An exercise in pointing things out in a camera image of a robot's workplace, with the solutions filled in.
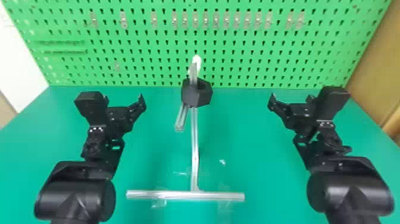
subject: metal clip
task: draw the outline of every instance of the metal clip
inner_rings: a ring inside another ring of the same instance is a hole
[[[247,13],[245,14],[245,24],[243,25],[243,28],[244,28],[245,30],[248,29],[248,28],[250,28],[250,24],[251,24],[250,19],[251,19],[251,13],[250,13],[250,12],[247,12]]]
[[[220,25],[220,14],[218,12],[214,12],[212,17],[212,28],[218,29]]]
[[[272,12],[268,12],[265,16],[264,29],[269,29],[272,25]]]
[[[175,30],[178,29],[178,17],[175,11],[172,12],[172,28]]]
[[[293,25],[293,12],[289,12],[289,15],[287,15],[286,28],[290,29],[292,28],[292,25]]]
[[[182,12],[182,28],[187,29],[189,27],[188,23],[188,12]]]
[[[203,13],[203,29],[208,29],[208,12]]]
[[[224,13],[224,21],[223,21],[222,27],[224,29],[228,29],[229,28],[229,13],[228,12]]]
[[[240,12],[236,12],[235,13],[235,16],[233,17],[233,20],[234,20],[233,27],[235,29],[238,29],[239,26],[240,26]]]
[[[121,17],[121,27],[122,29],[128,28],[128,21],[126,20],[126,14],[124,11],[120,12],[120,17]]]
[[[153,29],[157,29],[157,14],[155,11],[151,12],[151,24],[153,25]]]
[[[305,24],[305,13],[300,12],[299,17],[297,18],[296,29],[301,29],[303,24]]]
[[[118,63],[118,61],[114,61],[114,70],[115,71],[120,71],[120,63]]]
[[[193,12],[193,29],[197,29],[199,27],[199,14],[197,12]]]
[[[92,21],[93,26],[98,29],[99,24],[97,22],[96,14],[94,12],[90,12],[90,20]]]
[[[254,29],[258,30],[260,28],[262,19],[263,19],[263,14],[261,12],[257,12],[255,14]]]

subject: green tabletop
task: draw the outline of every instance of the green tabletop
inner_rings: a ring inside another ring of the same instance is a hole
[[[60,160],[81,160],[87,121],[73,100],[99,90],[110,106],[128,105],[143,93],[148,109],[125,135],[126,147],[113,179],[117,205],[107,223],[327,223],[308,204],[309,177],[281,119],[267,109],[272,92],[284,102],[303,102],[318,91],[215,89],[211,104],[199,109],[199,187],[243,191],[244,203],[127,200],[127,189],[188,190],[190,121],[174,131],[179,88],[50,87],[0,131],[2,223],[38,223],[36,196]],[[351,155],[366,156],[400,203],[400,150],[350,100],[335,117]],[[400,211],[380,219],[399,223]]]

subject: black object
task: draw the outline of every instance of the black object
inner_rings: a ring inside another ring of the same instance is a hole
[[[181,99],[185,104],[191,107],[201,107],[207,105],[211,101],[213,89],[209,82],[204,79],[197,78],[197,88],[190,85],[189,79],[183,79]]]
[[[75,99],[90,124],[81,157],[57,163],[35,203],[35,216],[53,224],[97,224],[115,208],[111,179],[124,148],[123,135],[146,110],[142,95],[128,107],[108,107],[100,92],[82,92]]]
[[[344,88],[325,86],[305,104],[285,104],[272,95],[268,108],[296,132],[293,143],[311,172],[307,197],[313,209],[330,224],[380,223],[378,216],[393,212],[391,192],[369,159],[346,156],[352,149],[342,145],[332,122],[349,97]]]

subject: horizontal rod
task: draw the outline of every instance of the horizontal rod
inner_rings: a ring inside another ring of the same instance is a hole
[[[194,201],[245,201],[241,192],[218,191],[142,191],[128,190],[127,199],[165,199]]]

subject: green pegboard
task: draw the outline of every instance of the green pegboard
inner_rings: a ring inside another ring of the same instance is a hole
[[[214,87],[302,89],[345,85],[390,4],[390,0],[2,1],[50,85],[180,86],[191,58],[198,54],[203,58],[200,76]],[[270,27],[265,26],[268,13]]]

